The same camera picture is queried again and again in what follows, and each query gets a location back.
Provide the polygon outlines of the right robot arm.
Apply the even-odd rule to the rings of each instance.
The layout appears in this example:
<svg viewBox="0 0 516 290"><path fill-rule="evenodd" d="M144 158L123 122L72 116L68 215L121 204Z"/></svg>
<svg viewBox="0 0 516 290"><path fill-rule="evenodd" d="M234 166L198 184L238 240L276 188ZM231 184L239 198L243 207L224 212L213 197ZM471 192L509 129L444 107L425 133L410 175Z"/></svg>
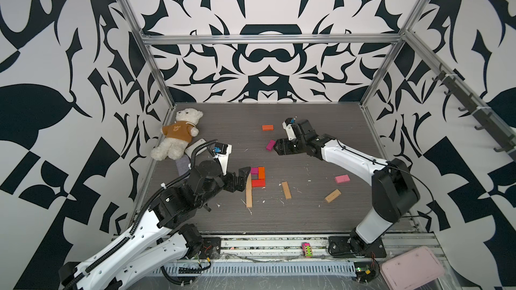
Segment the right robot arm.
<svg viewBox="0 0 516 290"><path fill-rule="evenodd" d="M307 154L344 168L365 181L372 192L372 209L353 229L350 246L354 252L373 244L421 199L415 177L404 161L388 161L360 152L328 134L317 134L307 119L286 119L287 137L277 140L280 155Z"/></svg>

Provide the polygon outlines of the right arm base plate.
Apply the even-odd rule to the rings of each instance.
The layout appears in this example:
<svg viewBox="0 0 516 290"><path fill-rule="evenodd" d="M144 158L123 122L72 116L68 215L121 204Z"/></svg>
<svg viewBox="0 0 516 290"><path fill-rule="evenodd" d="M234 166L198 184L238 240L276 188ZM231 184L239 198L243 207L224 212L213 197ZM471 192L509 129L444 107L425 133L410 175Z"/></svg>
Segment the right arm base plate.
<svg viewBox="0 0 516 290"><path fill-rule="evenodd" d="M328 253L337 259L387 257L381 238L370 244L365 243L359 236L330 236L328 241Z"/></svg>

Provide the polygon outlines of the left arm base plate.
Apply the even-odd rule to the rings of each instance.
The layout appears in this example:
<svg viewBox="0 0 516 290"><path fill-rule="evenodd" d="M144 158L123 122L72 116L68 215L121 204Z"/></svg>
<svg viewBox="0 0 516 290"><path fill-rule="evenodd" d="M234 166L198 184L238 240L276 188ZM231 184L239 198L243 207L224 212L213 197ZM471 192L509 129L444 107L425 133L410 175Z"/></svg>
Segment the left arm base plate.
<svg viewBox="0 0 516 290"><path fill-rule="evenodd" d="M193 257L197 259L219 259L222 239L219 237L203 237L200 246L194 247Z"/></svg>

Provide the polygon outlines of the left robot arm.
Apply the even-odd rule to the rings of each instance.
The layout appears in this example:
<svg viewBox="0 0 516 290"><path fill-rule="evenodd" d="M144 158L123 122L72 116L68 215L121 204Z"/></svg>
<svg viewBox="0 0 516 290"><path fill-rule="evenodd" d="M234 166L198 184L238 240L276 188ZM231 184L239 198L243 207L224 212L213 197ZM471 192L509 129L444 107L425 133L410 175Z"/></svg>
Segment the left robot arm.
<svg viewBox="0 0 516 290"><path fill-rule="evenodd" d="M203 161L162 187L132 225L97 254L59 269L64 289L127 289L166 263L198 255L204 239L188 220L221 191L244 191L251 167L224 173Z"/></svg>

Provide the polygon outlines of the red block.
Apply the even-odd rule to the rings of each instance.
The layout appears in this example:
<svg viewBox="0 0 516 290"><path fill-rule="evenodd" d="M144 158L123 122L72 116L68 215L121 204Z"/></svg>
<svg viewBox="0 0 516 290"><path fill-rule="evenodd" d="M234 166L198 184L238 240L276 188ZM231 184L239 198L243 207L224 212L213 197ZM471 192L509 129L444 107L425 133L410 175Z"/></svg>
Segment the red block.
<svg viewBox="0 0 516 290"><path fill-rule="evenodd" d="M266 180L264 179L253 179L251 181L252 188L265 188L266 187Z"/></svg>

